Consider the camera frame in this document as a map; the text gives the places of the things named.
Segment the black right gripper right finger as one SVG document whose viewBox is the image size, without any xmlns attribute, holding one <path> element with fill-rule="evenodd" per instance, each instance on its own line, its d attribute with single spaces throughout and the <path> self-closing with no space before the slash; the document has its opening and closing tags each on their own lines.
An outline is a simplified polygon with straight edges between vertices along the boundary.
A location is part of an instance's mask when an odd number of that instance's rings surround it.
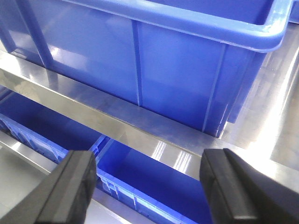
<svg viewBox="0 0 299 224">
<path fill-rule="evenodd" d="M 215 224 L 297 224 L 299 172 L 243 151 L 205 149 L 199 169 Z"/>
</svg>

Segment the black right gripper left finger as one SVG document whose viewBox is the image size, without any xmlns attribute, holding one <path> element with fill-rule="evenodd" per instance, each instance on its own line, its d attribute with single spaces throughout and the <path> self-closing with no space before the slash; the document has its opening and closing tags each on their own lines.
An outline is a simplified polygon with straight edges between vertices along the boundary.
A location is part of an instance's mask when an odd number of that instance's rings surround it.
<svg viewBox="0 0 299 224">
<path fill-rule="evenodd" d="M 59 165 L 0 222 L 83 224 L 96 182 L 94 154 L 69 151 Z"/>
</svg>

